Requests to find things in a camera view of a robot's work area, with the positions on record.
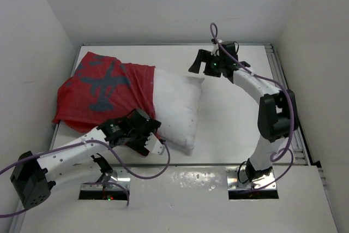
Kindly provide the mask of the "red patterned pillowcase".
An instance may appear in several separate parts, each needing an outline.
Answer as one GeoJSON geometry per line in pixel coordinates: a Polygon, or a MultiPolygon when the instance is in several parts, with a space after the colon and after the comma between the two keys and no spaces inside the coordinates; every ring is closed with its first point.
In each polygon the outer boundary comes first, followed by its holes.
{"type": "Polygon", "coordinates": [[[86,133],[133,109],[142,109],[155,118],[154,72],[154,66],[86,53],[73,76],[58,89],[53,123],[64,122],[75,131],[86,133]]]}

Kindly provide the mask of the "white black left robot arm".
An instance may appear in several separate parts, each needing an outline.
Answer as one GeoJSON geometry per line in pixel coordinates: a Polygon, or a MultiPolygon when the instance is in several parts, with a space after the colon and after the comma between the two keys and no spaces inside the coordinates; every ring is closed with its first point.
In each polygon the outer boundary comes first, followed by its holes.
{"type": "Polygon", "coordinates": [[[47,200],[53,190],[69,183],[116,186],[111,181],[112,166],[101,155],[111,152],[117,160],[117,146],[131,148],[142,156],[150,153],[161,155],[166,146],[156,136],[161,123],[149,117],[141,109],[133,109],[120,118],[109,119],[92,128],[81,137],[53,150],[20,155],[13,168],[10,181],[24,210],[30,210],[47,200]]]}

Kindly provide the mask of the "white pillow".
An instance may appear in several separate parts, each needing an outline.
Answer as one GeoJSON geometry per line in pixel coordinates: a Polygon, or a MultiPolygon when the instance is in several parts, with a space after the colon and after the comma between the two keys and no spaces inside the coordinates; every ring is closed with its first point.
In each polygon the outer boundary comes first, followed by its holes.
{"type": "Polygon", "coordinates": [[[203,77],[154,71],[153,105],[161,122],[158,134],[185,153],[195,147],[203,82],[203,77]]]}

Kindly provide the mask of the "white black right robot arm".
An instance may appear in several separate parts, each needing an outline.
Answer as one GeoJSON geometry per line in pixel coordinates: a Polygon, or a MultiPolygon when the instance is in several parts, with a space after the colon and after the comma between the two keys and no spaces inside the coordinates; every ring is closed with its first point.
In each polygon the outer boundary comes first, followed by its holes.
{"type": "Polygon", "coordinates": [[[198,51],[189,72],[199,73],[204,63],[205,75],[224,76],[257,102],[260,138],[245,166],[246,180],[252,182],[271,172],[272,163],[283,154],[280,146],[291,142],[292,133],[298,128],[295,95],[276,81],[256,74],[249,63],[239,61],[237,42],[214,41],[213,45],[212,51],[198,51]]]}

